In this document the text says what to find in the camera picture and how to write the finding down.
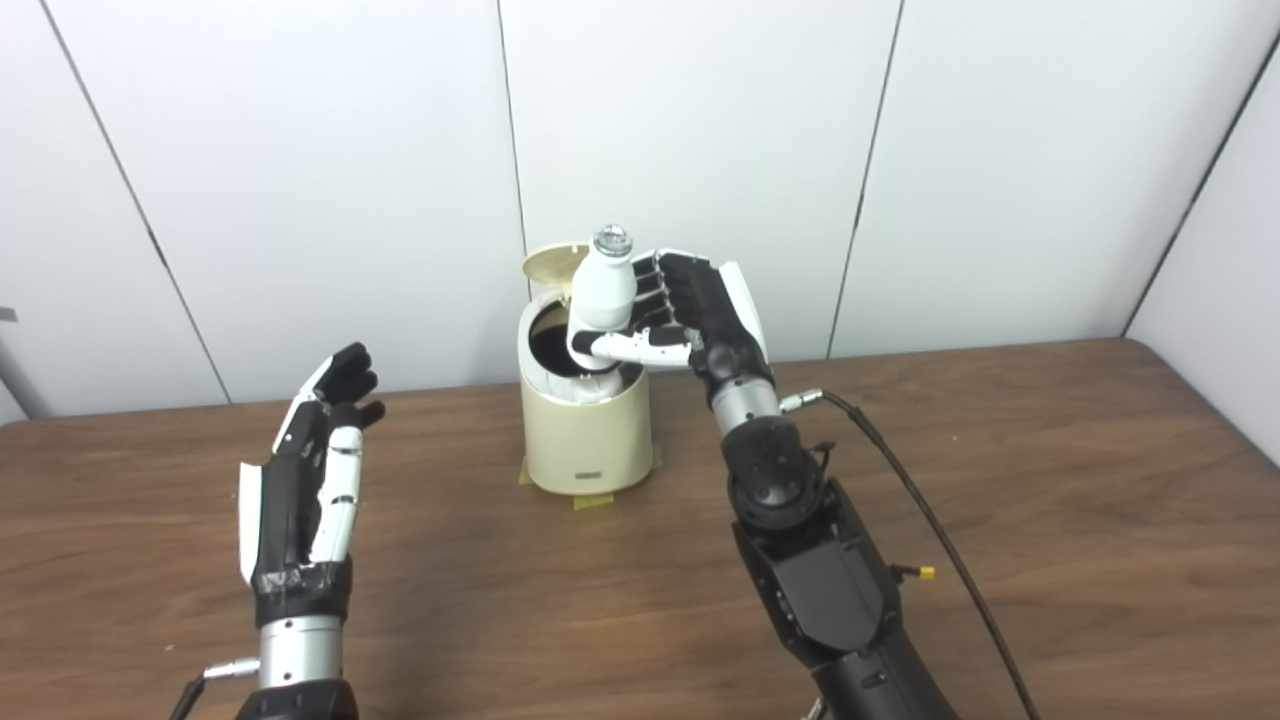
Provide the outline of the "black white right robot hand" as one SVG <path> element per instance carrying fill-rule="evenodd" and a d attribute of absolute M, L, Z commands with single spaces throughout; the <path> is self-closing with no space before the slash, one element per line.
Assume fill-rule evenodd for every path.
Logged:
<path fill-rule="evenodd" d="M 603 320 L 588 313 L 576 290 L 570 305 L 567 348 L 590 372 L 617 364 L 692 370 L 707 397 L 741 380 L 776 383 L 760 320 L 737 263 L 672 249 L 644 252 L 631 261 L 635 291 L 630 302 Z"/>

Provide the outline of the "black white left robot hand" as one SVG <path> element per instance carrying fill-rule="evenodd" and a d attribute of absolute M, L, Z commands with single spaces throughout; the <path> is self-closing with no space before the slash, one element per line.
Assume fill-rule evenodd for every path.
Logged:
<path fill-rule="evenodd" d="M 365 345 L 334 352 L 292 398 L 268 461 L 239 466 L 239 574 L 257 628 L 349 616 L 365 432 L 387 413 L 366 400 L 376 387 Z"/>

